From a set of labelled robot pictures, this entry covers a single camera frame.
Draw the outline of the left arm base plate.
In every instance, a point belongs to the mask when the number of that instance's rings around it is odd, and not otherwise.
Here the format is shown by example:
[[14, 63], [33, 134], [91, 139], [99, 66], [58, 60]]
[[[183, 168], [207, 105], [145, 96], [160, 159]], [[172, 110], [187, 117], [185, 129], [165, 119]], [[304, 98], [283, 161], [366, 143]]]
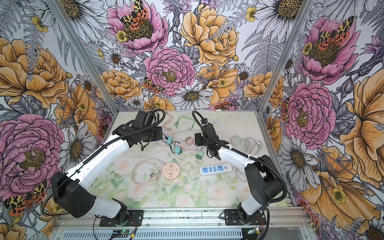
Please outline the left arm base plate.
[[102, 217], [100, 227], [140, 227], [144, 218], [144, 210], [127, 210], [125, 213], [110, 219]]

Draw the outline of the teal charger with white cable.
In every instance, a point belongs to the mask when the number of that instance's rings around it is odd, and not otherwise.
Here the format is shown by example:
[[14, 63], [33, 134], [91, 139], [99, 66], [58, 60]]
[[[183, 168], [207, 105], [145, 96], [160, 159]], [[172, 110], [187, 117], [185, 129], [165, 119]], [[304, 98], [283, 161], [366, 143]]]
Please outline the teal charger with white cable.
[[174, 149], [175, 154], [180, 155], [182, 153], [182, 151], [183, 151], [182, 148], [180, 148], [179, 146], [175, 146], [175, 149]]

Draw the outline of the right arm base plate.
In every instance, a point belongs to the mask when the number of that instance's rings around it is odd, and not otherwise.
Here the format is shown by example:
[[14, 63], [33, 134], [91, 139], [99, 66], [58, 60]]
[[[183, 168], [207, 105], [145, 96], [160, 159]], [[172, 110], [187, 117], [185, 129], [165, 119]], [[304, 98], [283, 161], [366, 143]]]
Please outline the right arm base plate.
[[223, 218], [226, 226], [264, 226], [267, 224], [266, 215], [260, 211], [247, 215], [238, 209], [225, 209]]

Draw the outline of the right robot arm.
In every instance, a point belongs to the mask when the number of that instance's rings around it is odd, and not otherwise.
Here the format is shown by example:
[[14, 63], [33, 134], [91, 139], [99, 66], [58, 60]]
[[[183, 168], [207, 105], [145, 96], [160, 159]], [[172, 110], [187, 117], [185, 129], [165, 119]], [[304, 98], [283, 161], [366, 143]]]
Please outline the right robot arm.
[[252, 156], [220, 140], [212, 124], [199, 124], [201, 133], [195, 134], [195, 143], [207, 148], [208, 155], [229, 163], [246, 174], [250, 195], [238, 205], [237, 216], [242, 224], [250, 224], [258, 212], [287, 197], [287, 185], [272, 159]]

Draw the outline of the teal charger with black cable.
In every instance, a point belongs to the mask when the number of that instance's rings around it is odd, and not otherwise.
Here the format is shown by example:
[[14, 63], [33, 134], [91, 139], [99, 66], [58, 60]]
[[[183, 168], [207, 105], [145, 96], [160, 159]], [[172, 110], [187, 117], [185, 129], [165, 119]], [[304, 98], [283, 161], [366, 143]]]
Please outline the teal charger with black cable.
[[167, 145], [171, 145], [174, 141], [171, 136], [166, 137], [165, 142]]

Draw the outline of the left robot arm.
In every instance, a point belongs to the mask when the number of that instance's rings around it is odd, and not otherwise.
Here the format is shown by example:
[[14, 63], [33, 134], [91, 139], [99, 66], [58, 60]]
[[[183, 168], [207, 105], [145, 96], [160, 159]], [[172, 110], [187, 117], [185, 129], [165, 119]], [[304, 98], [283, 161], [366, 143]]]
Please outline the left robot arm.
[[140, 126], [134, 121], [120, 125], [90, 156], [65, 173], [57, 172], [51, 178], [52, 198], [70, 215], [80, 218], [93, 214], [109, 219], [121, 226], [128, 220], [128, 208], [121, 201], [91, 194], [88, 189], [96, 177], [118, 156], [138, 143], [157, 142], [162, 139], [159, 123]]

